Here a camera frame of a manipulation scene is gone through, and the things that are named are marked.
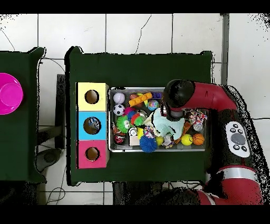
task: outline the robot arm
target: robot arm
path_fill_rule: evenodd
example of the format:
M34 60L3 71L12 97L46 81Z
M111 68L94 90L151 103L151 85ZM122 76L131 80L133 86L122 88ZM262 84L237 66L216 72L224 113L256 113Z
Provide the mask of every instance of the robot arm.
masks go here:
M256 182L252 150L237 104L222 86L188 80L172 80L163 92L163 113L178 121L185 108L211 110L213 149L210 179L197 191L200 204L263 204ZM211 195L220 192L221 197Z

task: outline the green tablecloth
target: green tablecloth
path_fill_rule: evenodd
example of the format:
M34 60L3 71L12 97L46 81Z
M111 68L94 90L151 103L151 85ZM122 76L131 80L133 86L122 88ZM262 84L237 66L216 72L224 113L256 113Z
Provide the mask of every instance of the green tablecloth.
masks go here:
M178 181L205 179L205 152L110 153L103 169L77 169L76 82L109 87L164 87L172 79L211 82L211 52L201 54L83 54L71 47L65 56L67 92L67 181Z
M44 182L34 165L37 145L37 69L44 48L27 53L0 52L0 72L13 75L23 88L21 105L0 115L0 180Z

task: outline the basketball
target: basketball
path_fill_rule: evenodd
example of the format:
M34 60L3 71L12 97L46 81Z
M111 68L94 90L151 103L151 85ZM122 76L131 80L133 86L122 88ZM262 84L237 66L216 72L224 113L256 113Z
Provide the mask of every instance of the basketball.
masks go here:
M202 145L205 142L205 138L202 134L195 134L193 136L193 143L195 145Z

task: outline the pink bowl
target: pink bowl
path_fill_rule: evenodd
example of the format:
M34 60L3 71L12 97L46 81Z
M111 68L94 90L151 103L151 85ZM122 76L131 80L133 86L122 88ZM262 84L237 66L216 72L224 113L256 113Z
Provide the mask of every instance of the pink bowl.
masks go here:
M7 73L0 73L0 115L15 111L23 100L19 81Z

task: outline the orange toy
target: orange toy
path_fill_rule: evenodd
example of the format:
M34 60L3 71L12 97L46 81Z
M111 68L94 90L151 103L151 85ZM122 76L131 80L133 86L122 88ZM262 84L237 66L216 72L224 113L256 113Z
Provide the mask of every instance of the orange toy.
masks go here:
M137 97L135 99L129 100L129 105L131 107L133 107L133 106L135 106L135 105L137 105L137 104L139 104L141 102L144 102L144 101L146 101L148 99L151 99L151 98L152 98L152 93L148 92L147 94L143 94L143 95L141 95L141 96L139 96L139 97Z
M178 138L177 140L174 140L174 142L176 144L178 144L182 138L182 136L188 131L188 129L191 127L190 122L185 122L184 126L183 126L183 131L182 131L182 135L180 138Z
M193 136L193 143L195 145L202 145L205 142L205 138L202 134L195 134Z

